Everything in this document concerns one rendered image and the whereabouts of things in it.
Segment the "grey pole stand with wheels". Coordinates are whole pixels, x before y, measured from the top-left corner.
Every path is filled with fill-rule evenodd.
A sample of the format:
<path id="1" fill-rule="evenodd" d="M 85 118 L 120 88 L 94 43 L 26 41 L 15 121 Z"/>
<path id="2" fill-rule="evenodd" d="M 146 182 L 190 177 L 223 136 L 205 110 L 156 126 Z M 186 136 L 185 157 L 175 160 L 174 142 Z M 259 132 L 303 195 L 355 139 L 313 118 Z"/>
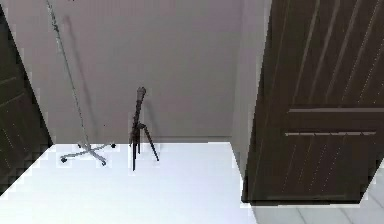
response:
<path id="1" fill-rule="evenodd" d="M 93 147 L 91 145 L 91 143 L 89 142 L 89 135 L 87 133 L 87 130 L 86 130 L 86 127 L 84 124 L 84 117 L 83 117 L 81 105 L 79 103 L 78 94 L 77 94 L 76 87 L 74 84 L 73 76 L 72 76 L 71 71 L 70 71 L 68 58 L 67 58 L 67 55 L 66 55 L 66 52 L 64 49 L 64 44 L 63 44 L 62 36 L 60 33 L 60 28 L 59 28 L 59 25 L 58 25 L 58 22 L 56 19 L 56 15 L 55 15 L 55 12 L 53 9 L 52 0 L 44 0 L 44 1 L 46 3 L 46 8 L 47 8 L 47 11 L 48 11 L 48 14 L 50 17 L 52 29 L 55 32 L 55 39 L 56 39 L 58 51 L 59 51 L 59 54 L 61 55 L 62 60 L 63 60 L 64 73 L 66 74 L 66 76 L 68 77 L 68 80 L 69 80 L 70 90 L 72 92 L 74 105 L 75 105 L 77 113 L 78 113 L 81 131 L 82 131 L 82 137 L 83 137 L 83 139 L 77 143 L 77 146 L 81 149 L 81 152 L 63 155 L 60 157 L 60 160 L 62 163 L 65 163 L 69 158 L 75 158 L 75 157 L 78 157 L 81 155 L 90 154 L 95 159 L 99 160 L 101 162 L 102 166 L 106 166 L 107 165 L 106 158 L 99 155 L 97 153 L 97 151 L 104 149 L 107 146 L 112 146 L 113 142 L 108 142 L 108 143 L 105 143 L 105 144 L 103 144 L 101 146 L 97 146 L 97 147 Z"/>

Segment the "dark brown panelled room door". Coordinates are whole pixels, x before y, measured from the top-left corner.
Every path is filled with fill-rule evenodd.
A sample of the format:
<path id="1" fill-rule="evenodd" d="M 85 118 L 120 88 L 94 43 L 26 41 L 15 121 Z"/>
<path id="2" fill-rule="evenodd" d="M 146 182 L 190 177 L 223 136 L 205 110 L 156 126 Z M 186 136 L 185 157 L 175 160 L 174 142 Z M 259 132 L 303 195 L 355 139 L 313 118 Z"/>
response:
<path id="1" fill-rule="evenodd" d="M 0 197 L 52 145 L 0 4 Z"/>
<path id="2" fill-rule="evenodd" d="M 242 200 L 357 204 L 384 160 L 384 0 L 272 0 Z"/>

